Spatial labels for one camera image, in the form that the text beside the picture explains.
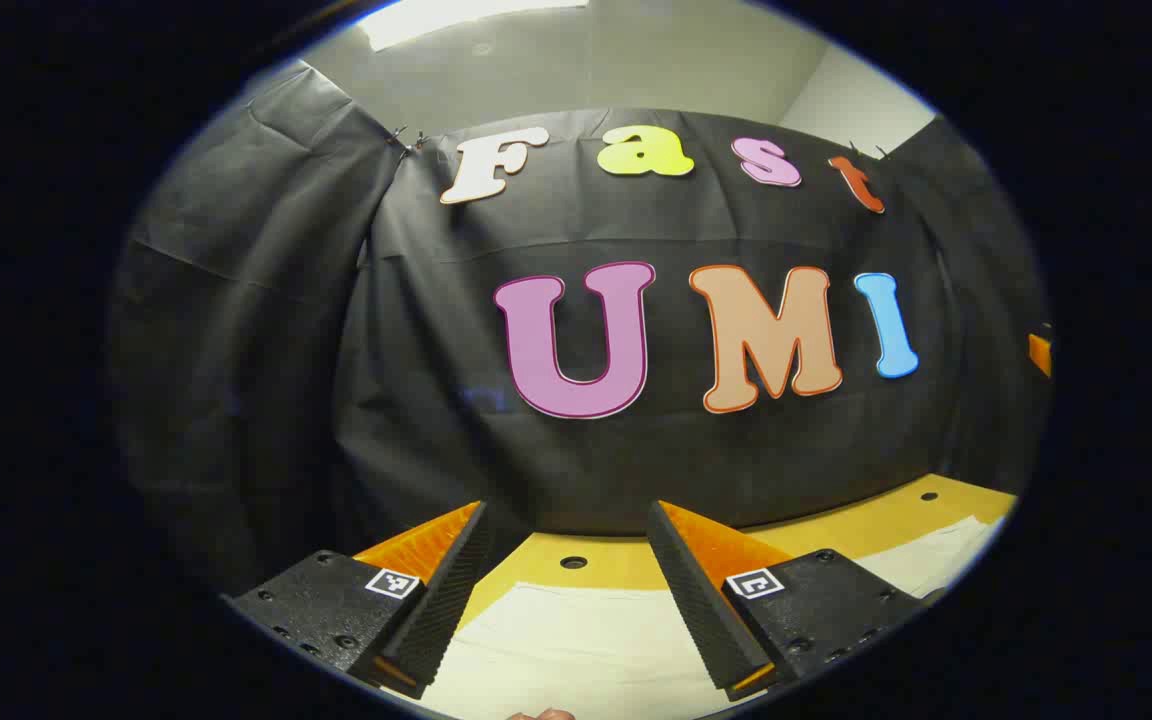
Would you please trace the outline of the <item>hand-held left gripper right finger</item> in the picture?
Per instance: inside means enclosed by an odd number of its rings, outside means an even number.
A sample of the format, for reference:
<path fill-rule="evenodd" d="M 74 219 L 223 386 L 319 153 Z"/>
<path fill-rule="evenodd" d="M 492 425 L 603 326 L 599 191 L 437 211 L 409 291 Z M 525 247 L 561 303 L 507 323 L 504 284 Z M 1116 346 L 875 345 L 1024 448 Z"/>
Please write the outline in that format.
<path fill-rule="evenodd" d="M 705 670 L 732 702 L 814 679 L 927 607 L 838 550 L 791 556 L 664 501 L 650 506 L 646 538 Z"/>

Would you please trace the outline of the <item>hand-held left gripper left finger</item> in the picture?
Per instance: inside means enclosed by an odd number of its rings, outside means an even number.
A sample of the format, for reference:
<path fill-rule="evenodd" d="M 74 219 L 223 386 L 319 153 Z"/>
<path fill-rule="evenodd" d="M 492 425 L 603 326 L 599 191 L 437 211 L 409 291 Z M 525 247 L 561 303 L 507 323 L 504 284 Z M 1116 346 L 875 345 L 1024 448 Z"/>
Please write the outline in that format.
<path fill-rule="evenodd" d="M 488 548 L 488 506 L 476 501 L 365 551 L 314 551 L 227 602 L 311 660 L 420 700 Z"/>

